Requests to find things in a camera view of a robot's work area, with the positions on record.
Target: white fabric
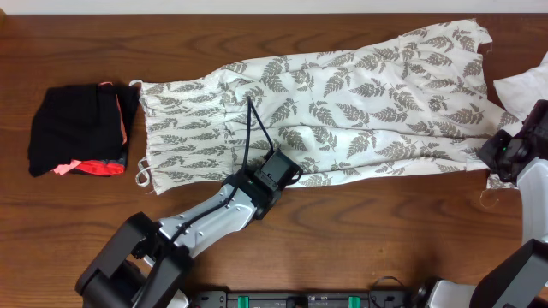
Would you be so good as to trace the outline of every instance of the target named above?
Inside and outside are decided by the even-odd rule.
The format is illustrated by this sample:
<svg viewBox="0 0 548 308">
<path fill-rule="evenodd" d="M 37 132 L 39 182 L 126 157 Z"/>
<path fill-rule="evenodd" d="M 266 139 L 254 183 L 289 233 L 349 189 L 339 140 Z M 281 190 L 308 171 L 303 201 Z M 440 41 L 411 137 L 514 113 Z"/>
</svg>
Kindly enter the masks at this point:
<svg viewBox="0 0 548 308">
<path fill-rule="evenodd" d="M 475 21 L 453 21 L 358 50 L 246 60 L 200 80 L 141 82 L 154 189 L 222 181 L 238 169 L 247 96 L 276 146 L 305 170 L 294 187 L 485 169 L 475 156 L 485 138 L 521 125 L 485 97 L 476 50 L 490 42 Z M 250 163 L 260 163 L 266 149 L 253 121 Z"/>
<path fill-rule="evenodd" d="M 537 68 L 495 80 L 494 84 L 504 108 L 521 121 L 525 121 L 537 100 L 548 99 L 548 53 Z"/>
</svg>

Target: white cloth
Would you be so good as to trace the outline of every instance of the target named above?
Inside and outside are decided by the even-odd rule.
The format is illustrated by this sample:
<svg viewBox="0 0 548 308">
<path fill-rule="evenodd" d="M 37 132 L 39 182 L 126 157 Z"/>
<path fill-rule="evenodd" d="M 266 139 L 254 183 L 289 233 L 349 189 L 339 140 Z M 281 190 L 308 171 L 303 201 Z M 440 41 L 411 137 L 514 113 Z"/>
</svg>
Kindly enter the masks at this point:
<svg viewBox="0 0 548 308">
<path fill-rule="evenodd" d="M 548 99 L 548 53 L 537 68 L 493 83 L 504 108 L 525 121 L 537 100 Z"/>
<path fill-rule="evenodd" d="M 137 80 L 154 189 L 238 169 L 247 96 L 305 170 L 294 187 L 485 169 L 475 156 L 485 138 L 521 125 L 485 97 L 476 50 L 490 42 L 475 21 L 453 21 L 358 50 L 236 62 L 199 80 Z M 253 121 L 249 163 L 267 148 Z"/>
</svg>

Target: red fabric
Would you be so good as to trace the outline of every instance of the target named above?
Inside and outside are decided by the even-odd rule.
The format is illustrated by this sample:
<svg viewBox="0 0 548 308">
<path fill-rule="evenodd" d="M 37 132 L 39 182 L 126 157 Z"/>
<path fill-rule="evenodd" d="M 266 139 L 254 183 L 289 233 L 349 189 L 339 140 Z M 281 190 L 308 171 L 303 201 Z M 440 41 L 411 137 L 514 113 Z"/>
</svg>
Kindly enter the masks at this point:
<svg viewBox="0 0 548 308">
<path fill-rule="evenodd" d="M 119 163 L 104 163 L 101 161 L 81 162 L 75 169 L 84 171 L 90 175 L 120 175 L 125 170 Z"/>
</svg>

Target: wire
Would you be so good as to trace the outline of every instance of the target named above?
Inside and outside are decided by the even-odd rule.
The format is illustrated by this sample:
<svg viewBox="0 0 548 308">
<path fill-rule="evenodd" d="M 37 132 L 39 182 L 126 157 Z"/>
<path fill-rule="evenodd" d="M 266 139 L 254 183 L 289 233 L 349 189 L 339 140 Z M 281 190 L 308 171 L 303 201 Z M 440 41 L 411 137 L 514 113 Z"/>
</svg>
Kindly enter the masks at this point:
<svg viewBox="0 0 548 308">
<path fill-rule="evenodd" d="M 242 172 L 246 170 L 246 167 L 247 167 L 247 154 L 249 153 L 249 139 L 251 138 L 251 106 L 253 106 L 253 102 L 251 101 L 251 97 L 247 97 L 246 148 L 243 152 L 243 162 L 241 163 Z"/>
<path fill-rule="evenodd" d="M 378 278 L 377 281 L 375 281 L 375 283 L 373 283 L 373 285 L 371 286 L 371 291 L 373 291 L 373 289 L 374 289 L 380 282 L 385 281 L 385 280 L 397 281 L 397 283 L 399 283 L 400 286 L 405 287 L 405 286 L 403 285 L 403 283 L 402 283 L 401 281 L 397 280 L 397 278 L 395 278 L 394 276 L 383 276 L 383 277 Z M 377 300 L 376 300 L 376 299 L 370 298 L 370 300 L 371 300 L 371 302 L 375 305 L 375 307 L 377 307 L 377 308 L 382 308 L 381 306 L 379 306 L 379 305 L 377 304 Z"/>
<path fill-rule="evenodd" d="M 259 116 L 257 115 L 257 111 L 255 110 L 255 107 L 253 107 L 253 102 L 251 100 L 251 97 L 247 97 L 246 148 L 245 148 L 245 151 L 244 151 L 244 154 L 243 154 L 243 163 L 241 164 L 241 168 L 240 168 L 240 172 L 243 175 L 245 174 L 246 168 L 247 168 L 247 154 L 249 153 L 249 142 L 250 142 L 249 140 L 250 140 L 250 137 L 251 137 L 251 110 L 253 110 L 253 113 L 255 114 L 255 117 L 257 118 L 257 121 L 259 122 L 259 125 L 261 126 L 261 128 L 265 132 L 266 138 L 268 139 L 268 141 L 271 144 L 271 151 L 272 151 L 271 139 L 270 139 L 270 137 L 268 137 L 268 134 L 266 133 L 265 127 L 263 126 L 263 123 L 260 121 Z M 177 231 L 173 234 L 173 236 L 171 236 L 171 239 L 168 242 L 168 247 L 172 246 L 173 243 L 175 243 L 175 241 L 179 238 L 179 236 L 181 236 L 181 234 L 185 233 L 185 231 L 188 228 L 190 228 L 190 226 L 193 223 L 195 223 L 198 220 L 204 218 L 205 216 L 210 215 L 212 212 L 228 205 L 230 203 L 230 201 L 232 200 L 232 198 L 236 195 L 236 191 L 240 188 L 240 184 L 241 184 L 240 182 L 236 183 L 236 185 L 235 185 L 234 189 L 232 190 L 232 192 L 230 193 L 230 195 L 225 200 L 223 200 L 223 202 L 221 202 L 219 205 L 216 205 L 216 206 L 210 208 L 209 210 L 205 210 L 205 211 L 199 213 L 197 216 L 194 216 L 193 218 L 189 219 L 187 222 L 184 222 L 177 229 Z"/>
<path fill-rule="evenodd" d="M 274 145 L 272 144 L 271 136 L 269 136 L 268 133 L 266 132 L 266 128 L 263 125 L 263 122 L 260 120 L 260 117 L 257 114 L 257 110 L 255 109 L 255 106 L 253 106 L 253 104 L 251 103 L 251 97 L 247 97 L 247 104 L 251 105 L 251 109 L 253 110 L 253 114 L 255 115 L 255 119 L 257 119 L 257 122 L 259 123 L 260 128 L 263 130 L 263 133 L 265 133 L 266 139 L 268 140 L 268 144 L 271 146 L 270 150 L 268 151 L 268 154 L 266 154 L 266 156 L 270 156 L 270 154 L 272 154 L 274 152 Z"/>
</svg>

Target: orange fabric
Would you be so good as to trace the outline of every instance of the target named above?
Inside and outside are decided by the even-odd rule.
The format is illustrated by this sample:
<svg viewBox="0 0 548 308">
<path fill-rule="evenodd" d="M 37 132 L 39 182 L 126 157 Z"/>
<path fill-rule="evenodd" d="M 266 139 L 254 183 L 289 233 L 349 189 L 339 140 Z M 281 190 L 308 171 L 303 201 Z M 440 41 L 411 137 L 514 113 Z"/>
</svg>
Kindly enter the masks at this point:
<svg viewBox="0 0 548 308">
<path fill-rule="evenodd" d="M 70 161 L 69 164 L 58 165 L 52 171 L 55 172 L 58 175 L 64 175 L 67 172 L 69 172 L 70 170 L 76 168 L 80 163 L 81 163 L 81 161 L 77 161 L 77 160 L 73 159 L 72 161 Z"/>
</svg>

